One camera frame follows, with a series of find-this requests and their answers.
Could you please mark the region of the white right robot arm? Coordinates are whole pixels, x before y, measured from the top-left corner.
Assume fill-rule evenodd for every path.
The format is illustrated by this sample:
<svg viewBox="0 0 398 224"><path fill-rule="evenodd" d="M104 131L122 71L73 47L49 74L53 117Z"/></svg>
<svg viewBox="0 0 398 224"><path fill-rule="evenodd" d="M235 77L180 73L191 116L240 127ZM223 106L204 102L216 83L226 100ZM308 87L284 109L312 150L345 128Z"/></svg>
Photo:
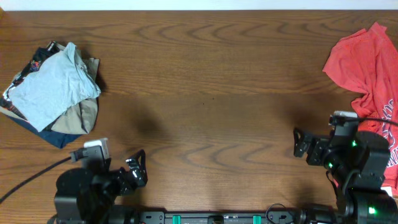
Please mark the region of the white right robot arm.
<svg viewBox="0 0 398 224"><path fill-rule="evenodd" d="M397 223L397 205L381 188L390 157L386 139L356 128L335 128L329 136L295 128L293 134L294 156L326 169L337 206L304 208L295 223Z"/></svg>

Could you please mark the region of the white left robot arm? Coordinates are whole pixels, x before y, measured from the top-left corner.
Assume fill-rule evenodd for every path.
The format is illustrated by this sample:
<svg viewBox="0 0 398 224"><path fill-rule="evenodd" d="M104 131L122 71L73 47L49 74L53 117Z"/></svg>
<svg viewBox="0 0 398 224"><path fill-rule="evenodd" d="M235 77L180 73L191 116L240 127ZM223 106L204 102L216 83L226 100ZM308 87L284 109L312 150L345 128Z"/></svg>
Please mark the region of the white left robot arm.
<svg viewBox="0 0 398 224"><path fill-rule="evenodd" d="M146 153L140 150L126 159L129 170L110 170L111 158L105 158L99 146L80 148L71 153L81 167L70 169L57 179L54 197L56 223L139 223L133 208L115 206L118 196L130 195L148 181Z"/></svg>

